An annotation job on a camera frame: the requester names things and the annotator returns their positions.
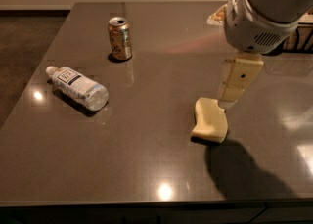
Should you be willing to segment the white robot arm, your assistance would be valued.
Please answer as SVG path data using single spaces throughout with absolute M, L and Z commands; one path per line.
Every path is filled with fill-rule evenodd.
M 239 54 L 230 62 L 218 99 L 232 107 L 263 66 L 261 56 L 293 34 L 313 0 L 229 0 L 224 9 L 228 44 Z

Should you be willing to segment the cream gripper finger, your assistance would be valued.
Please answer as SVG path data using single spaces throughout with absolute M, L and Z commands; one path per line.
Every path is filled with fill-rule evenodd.
M 218 106 L 224 110 L 231 108 L 260 73 L 263 65 L 260 54 L 241 52 L 232 59 L 226 59 L 222 68 Z

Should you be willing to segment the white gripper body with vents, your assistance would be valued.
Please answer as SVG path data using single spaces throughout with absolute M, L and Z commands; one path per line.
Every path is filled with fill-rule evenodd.
M 225 8 L 227 42 L 239 51 L 267 54 L 297 28 L 297 22 L 272 22 L 257 12 L 249 0 L 229 0 Z

